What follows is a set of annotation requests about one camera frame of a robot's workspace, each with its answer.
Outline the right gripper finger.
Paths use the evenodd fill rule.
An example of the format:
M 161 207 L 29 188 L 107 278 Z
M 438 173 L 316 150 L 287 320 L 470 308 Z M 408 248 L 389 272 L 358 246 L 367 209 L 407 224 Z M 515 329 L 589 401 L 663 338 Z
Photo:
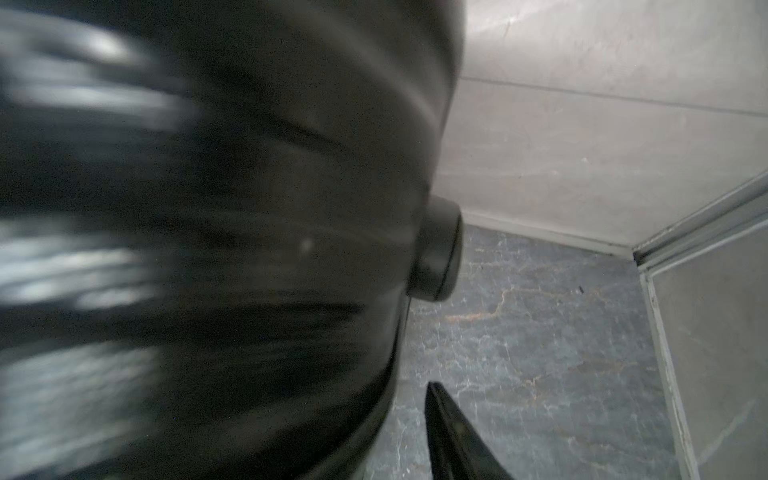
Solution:
M 435 480 L 513 480 L 439 382 L 426 386 L 424 416 Z

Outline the black hard-shell suitcase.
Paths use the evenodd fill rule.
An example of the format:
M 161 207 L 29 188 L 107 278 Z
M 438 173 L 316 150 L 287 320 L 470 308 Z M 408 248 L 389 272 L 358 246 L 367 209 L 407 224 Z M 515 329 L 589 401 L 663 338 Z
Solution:
M 462 1 L 1 5 L 1 475 L 359 479 L 408 309 Z

